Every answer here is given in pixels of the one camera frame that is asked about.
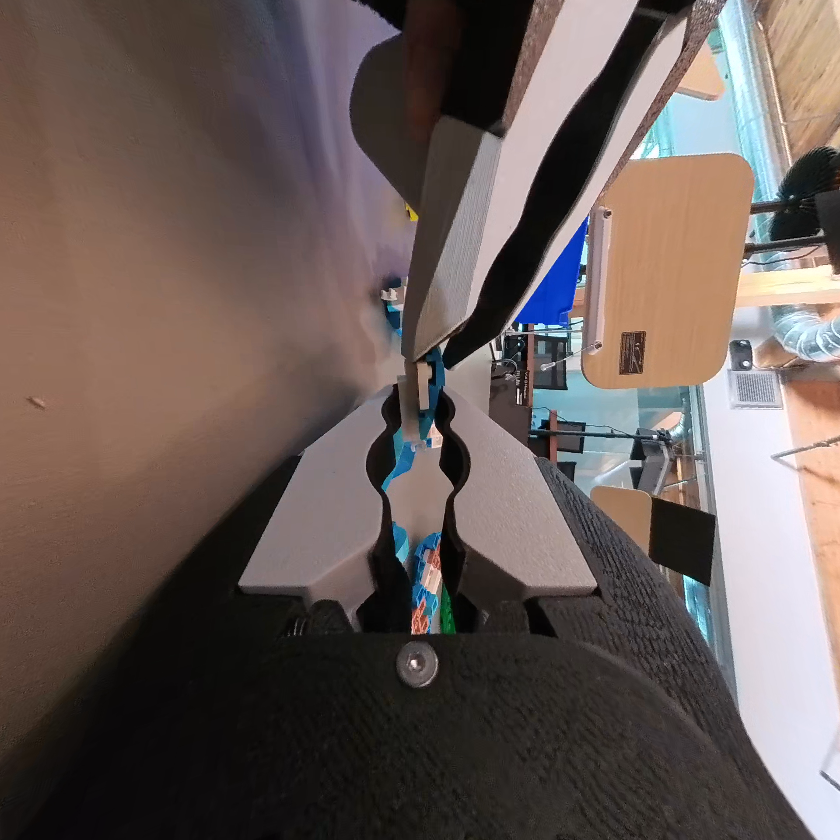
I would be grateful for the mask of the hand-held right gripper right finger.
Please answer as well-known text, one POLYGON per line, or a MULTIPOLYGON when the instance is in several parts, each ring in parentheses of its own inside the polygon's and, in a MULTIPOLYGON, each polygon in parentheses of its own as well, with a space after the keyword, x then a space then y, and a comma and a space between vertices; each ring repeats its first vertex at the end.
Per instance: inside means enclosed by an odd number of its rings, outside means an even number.
POLYGON ((505 602, 588 596, 596 581, 531 450, 444 387, 436 425, 451 483, 440 561, 456 623, 505 602))

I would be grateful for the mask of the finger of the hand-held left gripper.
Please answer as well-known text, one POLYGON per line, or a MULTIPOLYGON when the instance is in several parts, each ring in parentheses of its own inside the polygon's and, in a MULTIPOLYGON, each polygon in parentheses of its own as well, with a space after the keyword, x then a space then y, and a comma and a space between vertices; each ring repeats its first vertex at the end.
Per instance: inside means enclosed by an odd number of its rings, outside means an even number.
POLYGON ((635 12, 555 131, 521 217, 481 273, 476 309, 448 340, 454 369, 515 318, 676 90, 708 35, 707 12, 635 12))
POLYGON ((544 152, 603 69, 636 2, 570 2, 548 24, 501 135, 441 114, 430 136, 409 271, 402 352, 418 361, 464 325, 519 221, 544 152))

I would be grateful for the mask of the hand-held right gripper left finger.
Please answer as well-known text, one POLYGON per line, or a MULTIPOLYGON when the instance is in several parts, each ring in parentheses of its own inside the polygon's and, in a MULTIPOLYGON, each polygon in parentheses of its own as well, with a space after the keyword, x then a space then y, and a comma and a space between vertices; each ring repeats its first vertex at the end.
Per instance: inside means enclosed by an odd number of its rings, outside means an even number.
POLYGON ((385 482, 401 425, 382 388, 305 449, 239 581, 249 595, 338 603, 362 627, 401 625, 401 562, 385 482))

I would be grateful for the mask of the blue lego assembly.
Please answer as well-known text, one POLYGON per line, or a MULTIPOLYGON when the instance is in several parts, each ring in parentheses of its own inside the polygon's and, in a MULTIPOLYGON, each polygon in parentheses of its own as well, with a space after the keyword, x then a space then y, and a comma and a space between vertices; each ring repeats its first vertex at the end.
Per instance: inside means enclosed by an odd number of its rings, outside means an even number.
MULTIPOLYGON (((437 411, 446 378, 441 349, 431 350, 423 360, 436 363, 437 411)), ((392 436, 395 465, 384 479, 382 489, 389 495, 391 486, 397 484, 399 490, 408 493, 407 512, 400 516, 394 503, 391 510, 395 556, 411 585, 411 632, 414 635, 454 634, 453 607, 442 572, 444 514, 434 511, 435 502, 445 501, 448 490, 413 489, 403 478, 412 470, 421 474, 431 466, 439 467, 444 442, 436 416, 427 441, 418 440, 417 390, 412 378, 413 373, 406 373, 397 379, 400 424, 392 436)))

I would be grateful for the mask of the tan lego brick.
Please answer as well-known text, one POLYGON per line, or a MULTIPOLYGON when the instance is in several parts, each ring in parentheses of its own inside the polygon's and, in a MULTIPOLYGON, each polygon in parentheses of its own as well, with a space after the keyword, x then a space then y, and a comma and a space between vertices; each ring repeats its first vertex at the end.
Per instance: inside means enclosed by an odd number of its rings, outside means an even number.
POLYGON ((438 399, 436 363, 429 360, 416 362, 412 382, 416 386, 417 437, 425 443, 434 424, 438 399))

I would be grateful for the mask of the pale blue white lego piece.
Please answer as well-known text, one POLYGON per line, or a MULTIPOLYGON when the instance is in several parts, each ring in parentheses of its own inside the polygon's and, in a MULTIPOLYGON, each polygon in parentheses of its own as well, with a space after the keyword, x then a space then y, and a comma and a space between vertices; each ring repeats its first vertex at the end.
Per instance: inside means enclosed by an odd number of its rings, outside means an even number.
POLYGON ((380 290, 385 320, 399 337, 403 334, 403 312, 405 307, 407 277, 393 276, 385 279, 380 290))

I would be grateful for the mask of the person's left hand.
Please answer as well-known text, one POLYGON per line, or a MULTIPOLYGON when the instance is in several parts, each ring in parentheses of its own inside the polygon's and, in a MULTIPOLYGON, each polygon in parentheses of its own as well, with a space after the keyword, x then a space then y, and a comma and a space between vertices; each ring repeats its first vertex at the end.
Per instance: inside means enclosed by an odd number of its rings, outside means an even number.
POLYGON ((406 123, 419 144, 430 141, 439 119, 460 31, 456 3, 406 3, 402 30, 406 123))

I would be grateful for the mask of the blue plastic bin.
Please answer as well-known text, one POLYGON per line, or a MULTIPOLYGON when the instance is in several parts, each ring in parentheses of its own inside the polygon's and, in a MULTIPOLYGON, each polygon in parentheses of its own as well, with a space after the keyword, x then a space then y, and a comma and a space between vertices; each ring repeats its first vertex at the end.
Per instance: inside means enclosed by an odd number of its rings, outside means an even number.
POLYGON ((514 322, 520 324, 530 322, 546 326, 567 324, 581 273, 581 258, 588 225, 589 221, 585 219, 531 297, 514 317, 514 322))

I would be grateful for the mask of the small wooden chair back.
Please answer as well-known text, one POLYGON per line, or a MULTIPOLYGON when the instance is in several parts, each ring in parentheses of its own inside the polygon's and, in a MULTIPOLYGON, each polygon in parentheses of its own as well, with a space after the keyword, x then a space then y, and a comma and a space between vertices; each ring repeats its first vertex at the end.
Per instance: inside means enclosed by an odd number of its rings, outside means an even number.
POLYGON ((653 501, 645 491, 613 486, 594 486, 591 500, 649 555, 653 501))

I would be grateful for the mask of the black box with label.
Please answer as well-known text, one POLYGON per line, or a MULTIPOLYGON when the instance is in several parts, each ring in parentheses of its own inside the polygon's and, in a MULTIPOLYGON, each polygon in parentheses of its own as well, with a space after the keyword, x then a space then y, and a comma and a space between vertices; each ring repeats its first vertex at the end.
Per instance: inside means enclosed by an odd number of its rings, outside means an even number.
POLYGON ((532 423, 532 371, 527 365, 501 359, 490 371, 489 416, 519 443, 529 441, 532 423))

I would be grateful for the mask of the black screen panel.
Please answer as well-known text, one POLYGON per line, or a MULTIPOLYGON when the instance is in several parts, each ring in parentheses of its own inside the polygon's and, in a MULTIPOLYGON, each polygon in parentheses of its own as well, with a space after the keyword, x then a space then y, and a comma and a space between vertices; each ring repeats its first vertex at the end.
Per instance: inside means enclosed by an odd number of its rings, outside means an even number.
POLYGON ((717 521, 714 514, 653 498, 648 557, 709 587, 717 521))

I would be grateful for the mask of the black bristly object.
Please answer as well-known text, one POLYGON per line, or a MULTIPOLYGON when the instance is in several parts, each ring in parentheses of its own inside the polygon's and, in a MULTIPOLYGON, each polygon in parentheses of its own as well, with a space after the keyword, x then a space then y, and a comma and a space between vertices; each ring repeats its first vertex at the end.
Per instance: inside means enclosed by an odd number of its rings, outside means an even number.
POLYGON ((770 241, 817 235, 822 229, 816 197, 838 190, 839 151, 821 146, 805 153, 782 180, 777 200, 782 209, 773 213, 770 241))

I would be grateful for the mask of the white wall vent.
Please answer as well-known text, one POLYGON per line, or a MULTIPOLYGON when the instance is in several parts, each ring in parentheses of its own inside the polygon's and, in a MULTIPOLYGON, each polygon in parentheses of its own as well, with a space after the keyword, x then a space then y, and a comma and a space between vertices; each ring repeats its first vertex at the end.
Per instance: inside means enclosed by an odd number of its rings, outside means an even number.
POLYGON ((783 410, 781 378, 775 369, 726 371, 728 401, 733 410, 783 410))

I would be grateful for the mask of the silver air duct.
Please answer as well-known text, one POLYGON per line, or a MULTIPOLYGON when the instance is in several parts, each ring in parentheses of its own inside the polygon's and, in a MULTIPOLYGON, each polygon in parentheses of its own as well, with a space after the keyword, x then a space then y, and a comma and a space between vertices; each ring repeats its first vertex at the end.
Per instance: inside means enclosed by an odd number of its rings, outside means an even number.
POLYGON ((773 336, 789 354, 813 363, 839 362, 839 315, 822 315, 814 307, 770 307, 773 336))

